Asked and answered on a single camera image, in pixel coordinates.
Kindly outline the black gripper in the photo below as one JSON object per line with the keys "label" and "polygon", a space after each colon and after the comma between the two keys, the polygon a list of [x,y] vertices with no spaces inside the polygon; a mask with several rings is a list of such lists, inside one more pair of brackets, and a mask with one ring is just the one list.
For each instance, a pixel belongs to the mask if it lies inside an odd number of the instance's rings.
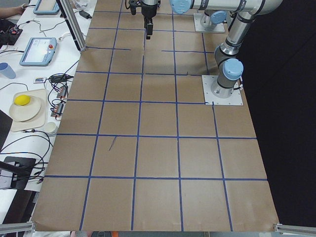
{"label": "black gripper", "polygon": [[158,0],[141,0],[141,13],[144,16],[144,28],[146,30],[146,39],[150,40],[153,34],[152,18],[157,14]]}

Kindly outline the person hand at edge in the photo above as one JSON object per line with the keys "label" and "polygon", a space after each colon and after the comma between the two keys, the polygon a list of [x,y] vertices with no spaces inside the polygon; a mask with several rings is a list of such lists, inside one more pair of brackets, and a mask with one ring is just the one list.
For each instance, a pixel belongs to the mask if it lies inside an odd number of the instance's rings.
{"label": "person hand at edge", "polygon": [[28,4],[22,4],[20,6],[12,7],[10,16],[22,15],[28,6]]}

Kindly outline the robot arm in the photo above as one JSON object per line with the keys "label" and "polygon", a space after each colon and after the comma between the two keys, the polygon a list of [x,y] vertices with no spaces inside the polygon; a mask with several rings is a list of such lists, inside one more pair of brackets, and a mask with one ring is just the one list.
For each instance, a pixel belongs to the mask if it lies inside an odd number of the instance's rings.
{"label": "robot arm", "polygon": [[205,10],[200,23],[204,28],[215,28],[218,24],[223,23],[226,20],[227,13],[223,10]]}
{"label": "robot arm", "polygon": [[280,6],[280,0],[171,0],[173,12],[183,14],[190,9],[225,10],[237,15],[232,21],[225,42],[215,50],[215,60],[218,66],[238,54],[243,38],[249,30],[255,17],[273,12]]}

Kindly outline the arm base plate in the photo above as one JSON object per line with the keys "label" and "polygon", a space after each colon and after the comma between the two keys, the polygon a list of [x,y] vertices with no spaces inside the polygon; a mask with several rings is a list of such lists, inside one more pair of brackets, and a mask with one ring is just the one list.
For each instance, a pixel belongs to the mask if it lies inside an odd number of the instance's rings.
{"label": "arm base plate", "polygon": [[218,24],[212,23],[211,17],[204,13],[194,13],[194,25],[195,31],[198,33],[214,33],[224,34],[224,24],[220,22]]}
{"label": "arm base plate", "polygon": [[232,88],[222,88],[216,75],[202,75],[204,100],[206,105],[242,106],[243,101],[238,83]]}

